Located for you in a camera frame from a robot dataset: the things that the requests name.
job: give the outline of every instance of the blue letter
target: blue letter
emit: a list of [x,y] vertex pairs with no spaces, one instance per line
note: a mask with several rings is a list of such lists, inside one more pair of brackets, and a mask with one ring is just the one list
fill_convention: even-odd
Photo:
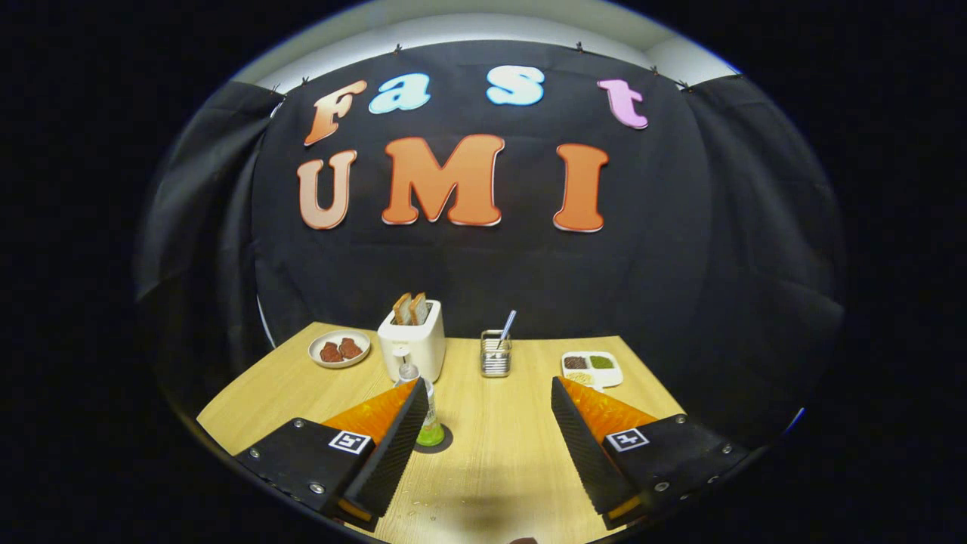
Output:
[[486,75],[496,85],[486,90],[495,104],[529,106],[543,98],[543,72],[530,66],[498,66]]
[[426,74],[407,74],[394,77],[379,86],[380,94],[369,103],[372,113],[389,113],[394,109],[416,109],[429,100],[426,87],[429,76]]

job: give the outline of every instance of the toast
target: toast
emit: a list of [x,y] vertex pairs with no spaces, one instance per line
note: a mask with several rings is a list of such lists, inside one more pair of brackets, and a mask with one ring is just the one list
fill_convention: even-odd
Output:
[[397,325],[413,324],[413,315],[410,312],[410,303],[412,302],[413,295],[411,293],[404,293],[393,305],[393,313],[396,315]]
[[422,292],[410,302],[410,318],[414,325],[426,323],[426,316],[429,315],[429,304],[426,303],[426,293]]

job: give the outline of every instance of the black curtain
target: black curtain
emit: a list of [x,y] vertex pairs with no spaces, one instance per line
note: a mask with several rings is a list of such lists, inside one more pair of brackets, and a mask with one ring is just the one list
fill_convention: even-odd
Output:
[[[547,73],[544,98],[481,115],[492,105],[480,80],[511,63]],[[429,103],[366,111],[383,80],[415,71],[438,81]],[[305,148],[312,103],[358,78],[368,94],[335,135]],[[642,92],[648,129],[613,118],[600,78]],[[271,348],[256,293],[277,343],[313,320],[374,328],[414,289],[443,301],[450,336],[497,326],[510,308],[518,338],[619,334],[686,411],[749,447],[782,432],[826,368],[843,312],[835,200],[798,131],[742,76],[680,89],[564,47],[473,42],[339,69],[290,91],[270,122],[282,98],[226,85],[172,146],[150,193],[137,296],[162,385],[188,413]],[[575,105],[585,109],[575,115]],[[385,145],[423,136],[442,162],[468,134],[507,142],[494,181],[500,226],[382,225]],[[564,179],[554,149],[566,142],[609,154],[599,233],[550,222]],[[359,151],[345,224],[312,230],[296,167],[345,149]],[[423,266],[388,266],[407,261]]]
[[229,82],[191,119],[147,193],[134,261],[140,341],[192,416],[271,349],[255,301],[251,173],[284,97]]

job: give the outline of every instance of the pump dispenser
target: pump dispenser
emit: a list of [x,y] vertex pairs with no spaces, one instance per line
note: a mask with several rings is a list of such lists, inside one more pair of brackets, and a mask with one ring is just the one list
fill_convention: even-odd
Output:
[[[408,381],[413,381],[414,379],[420,378],[420,367],[413,364],[410,361],[410,350],[406,347],[395,348],[393,350],[393,357],[396,358],[396,362],[399,363],[399,380],[396,382],[396,386],[399,387],[403,383]],[[417,444],[421,446],[435,446],[443,441],[444,432],[443,427],[440,422],[436,419],[436,404],[434,401],[433,394],[433,383],[424,379],[426,384],[426,396],[429,401],[429,406],[426,411],[426,419],[424,419],[423,428],[420,430],[420,434],[417,436]]]

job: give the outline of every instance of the metal utensil holder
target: metal utensil holder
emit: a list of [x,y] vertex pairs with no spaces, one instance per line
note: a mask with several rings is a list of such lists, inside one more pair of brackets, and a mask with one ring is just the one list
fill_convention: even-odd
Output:
[[503,342],[498,329],[481,334],[481,374],[485,378],[500,378],[511,373],[511,336]]

